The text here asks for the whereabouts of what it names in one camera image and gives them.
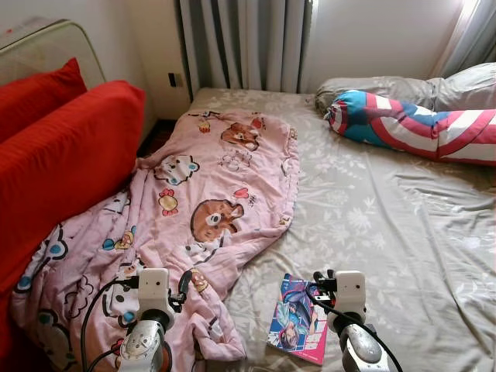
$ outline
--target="white wall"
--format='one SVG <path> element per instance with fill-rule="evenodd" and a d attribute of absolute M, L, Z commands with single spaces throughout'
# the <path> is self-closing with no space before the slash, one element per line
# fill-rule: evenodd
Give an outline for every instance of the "white wall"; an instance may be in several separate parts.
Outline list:
<path fill-rule="evenodd" d="M 174 0 L 128 0 L 127 5 L 155 111 L 162 119 L 177 119 L 190 101 Z M 181 75 L 181 87 L 171 87 L 170 72 Z"/>
<path fill-rule="evenodd" d="M 120 0 L 0 0 L 0 30 L 37 15 L 70 19 L 81 25 L 95 48 L 106 79 L 127 80 L 146 91 L 144 138 L 156 116 L 125 3 Z"/>
<path fill-rule="evenodd" d="M 327 78 L 427 78 L 463 0 L 319 0 L 308 92 Z"/>

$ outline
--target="black cable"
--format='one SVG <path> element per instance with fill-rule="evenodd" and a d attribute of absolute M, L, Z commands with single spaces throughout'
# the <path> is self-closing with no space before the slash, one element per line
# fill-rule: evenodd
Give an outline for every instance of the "black cable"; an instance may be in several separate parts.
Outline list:
<path fill-rule="evenodd" d="M 119 350 L 121 346 L 118 345 L 118 346 L 114 346 L 112 347 L 110 350 L 108 351 L 105 351 L 102 355 L 98 356 L 95 360 L 93 360 L 93 363 L 90 364 L 90 367 L 88 368 L 88 371 L 87 372 L 92 372 L 93 369 L 95 368 L 95 366 L 98 364 L 98 362 L 100 360 L 102 360 L 103 358 L 105 358 L 106 356 L 116 352 L 117 350 Z"/>
<path fill-rule="evenodd" d="M 132 277 L 131 279 L 127 279 L 125 281 L 118 281 L 114 279 L 113 281 L 110 281 L 106 285 L 101 287 L 98 293 L 93 297 L 93 300 L 91 300 L 91 304 L 88 306 L 88 310 L 84 315 L 83 325 L 81 327 L 81 362 L 83 363 L 83 372 L 87 372 L 86 368 L 88 365 L 88 362 L 86 360 L 86 342 L 85 342 L 86 326 L 88 325 L 88 320 L 90 319 L 91 311 L 96 305 L 96 301 L 100 298 L 103 292 L 105 292 L 108 288 L 110 288 L 114 284 L 129 285 L 131 288 L 138 288 L 138 283 L 139 283 L 139 277 L 137 276 Z"/>
<path fill-rule="evenodd" d="M 316 283 L 308 283 L 305 291 L 307 292 L 307 296 L 308 296 L 308 298 L 310 298 L 310 301 L 312 301 L 312 303 L 314 305 L 318 305 L 318 306 L 322 307 L 324 310 L 327 310 L 328 312 L 331 312 L 331 313 L 336 314 L 338 316 L 342 316 L 344 319 L 348 320 L 349 322 L 352 322 L 353 324 L 356 324 L 361 329 L 363 329 L 365 332 L 367 332 L 369 335 L 371 335 L 379 343 L 379 345 L 381 345 L 383 347 L 383 349 L 386 351 L 388 356 L 393 361 L 393 364 L 396 367 L 396 369 L 398 370 L 398 372 L 403 372 L 403 370 L 400 366 L 400 363 L 396 359 L 396 356 L 394 356 L 393 352 L 389 350 L 388 346 L 379 338 L 379 336 L 374 331 L 372 331 L 366 325 L 358 322 L 355 318 L 352 318 L 351 316 L 348 316 L 348 315 L 346 315 L 346 314 L 344 314 L 338 310 L 335 310 L 334 308 L 331 308 L 330 306 L 320 302 L 318 299 L 316 299 L 313 296 L 313 293 L 311 292 L 311 288 L 318 287 L 318 286 L 319 285 Z"/>

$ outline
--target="magazine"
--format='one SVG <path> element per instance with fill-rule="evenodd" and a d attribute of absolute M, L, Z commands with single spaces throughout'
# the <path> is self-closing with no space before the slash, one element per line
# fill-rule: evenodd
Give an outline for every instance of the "magazine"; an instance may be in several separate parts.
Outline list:
<path fill-rule="evenodd" d="M 322 366 L 326 347 L 327 316 L 314 306 L 305 289 L 308 281 L 285 274 L 267 343 Z"/>

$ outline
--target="gray pillow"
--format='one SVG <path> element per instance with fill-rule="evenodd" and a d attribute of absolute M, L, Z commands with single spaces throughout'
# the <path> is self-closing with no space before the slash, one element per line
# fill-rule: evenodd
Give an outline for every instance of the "gray pillow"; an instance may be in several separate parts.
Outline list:
<path fill-rule="evenodd" d="M 337 77 L 325 81 L 315 95 L 322 113 L 351 89 L 406 101 L 433 111 L 496 109 L 496 63 L 480 64 L 447 79 L 427 81 L 399 76 Z"/>

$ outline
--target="gray curtain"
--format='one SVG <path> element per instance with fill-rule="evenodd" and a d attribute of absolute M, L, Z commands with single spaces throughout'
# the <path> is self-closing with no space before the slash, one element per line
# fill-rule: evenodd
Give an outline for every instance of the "gray curtain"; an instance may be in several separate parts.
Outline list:
<path fill-rule="evenodd" d="M 477 2 L 469 26 L 442 69 L 444 77 L 476 64 L 496 61 L 496 0 Z"/>
<path fill-rule="evenodd" d="M 180 0 L 192 93 L 201 87 L 297 92 L 312 3 Z"/>

